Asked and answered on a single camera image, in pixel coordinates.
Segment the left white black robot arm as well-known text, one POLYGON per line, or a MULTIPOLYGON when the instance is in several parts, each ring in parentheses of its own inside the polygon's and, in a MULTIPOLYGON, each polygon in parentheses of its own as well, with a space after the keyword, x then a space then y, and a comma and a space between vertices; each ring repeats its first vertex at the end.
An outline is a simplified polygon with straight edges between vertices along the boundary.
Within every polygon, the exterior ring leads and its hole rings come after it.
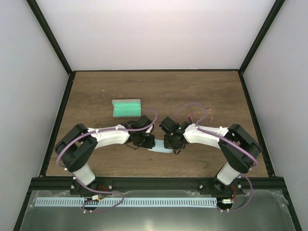
POLYGON ((146 115, 108 128, 87 128, 84 124, 77 124, 56 144, 57 164, 81 182, 83 191, 94 194, 98 190, 98 182, 88 164, 93 151, 114 144, 131 144, 132 149, 151 149, 155 146, 153 129, 154 121, 146 115))

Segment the pink sunglasses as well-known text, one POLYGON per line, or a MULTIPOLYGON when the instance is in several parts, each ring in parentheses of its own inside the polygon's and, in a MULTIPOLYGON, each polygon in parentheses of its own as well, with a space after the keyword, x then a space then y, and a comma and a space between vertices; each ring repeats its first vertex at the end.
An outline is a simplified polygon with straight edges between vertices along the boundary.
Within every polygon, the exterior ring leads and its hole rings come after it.
POLYGON ((213 122, 214 116, 211 115, 211 114, 205 115, 204 111, 195 111, 195 112, 191 112, 191 113, 187 114, 187 120, 189 122, 192 122, 192 123, 196 123, 201 118, 202 118, 201 121, 203 121, 204 119, 208 120, 207 127, 209 127, 209 126, 211 126, 211 124, 213 122))

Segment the grey green glasses case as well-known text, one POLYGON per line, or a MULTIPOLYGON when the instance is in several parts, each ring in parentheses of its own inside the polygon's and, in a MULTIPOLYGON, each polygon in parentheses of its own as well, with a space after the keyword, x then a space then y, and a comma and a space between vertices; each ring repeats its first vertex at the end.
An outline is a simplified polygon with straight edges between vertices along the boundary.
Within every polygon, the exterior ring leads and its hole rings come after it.
POLYGON ((139 117, 141 116, 140 99, 112 100, 113 117, 139 117))

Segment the light blue cleaning cloth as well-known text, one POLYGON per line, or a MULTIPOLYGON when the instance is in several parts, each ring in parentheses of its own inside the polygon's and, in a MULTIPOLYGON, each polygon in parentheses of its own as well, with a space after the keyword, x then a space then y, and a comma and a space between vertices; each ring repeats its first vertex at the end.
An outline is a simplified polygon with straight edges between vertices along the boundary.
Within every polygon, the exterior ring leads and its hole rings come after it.
POLYGON ((149 148, 148 151, 152 152, 158 152, 158 153, 172 153, 172 149, 167 149, 164 147, 164 141, 163 140, 154 140, 155 146, 153 148, 149 148))

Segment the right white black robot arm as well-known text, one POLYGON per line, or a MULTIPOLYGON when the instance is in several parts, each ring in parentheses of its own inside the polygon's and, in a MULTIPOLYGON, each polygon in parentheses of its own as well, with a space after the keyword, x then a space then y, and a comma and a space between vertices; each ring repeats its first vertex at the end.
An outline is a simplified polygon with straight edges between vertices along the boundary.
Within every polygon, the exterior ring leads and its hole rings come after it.
POLYGON ((213 184, 216 192, 226 193, 233 181, 256 167, 262 152, 258 142, 238 124, 230 127, 205 127, 198 123, 183 122, 181 125, 166 117, 159 127, 165 132, 164 147, 178 154, 189 143, 203 144, 222 151, 227 163, 216 174, 213 184))

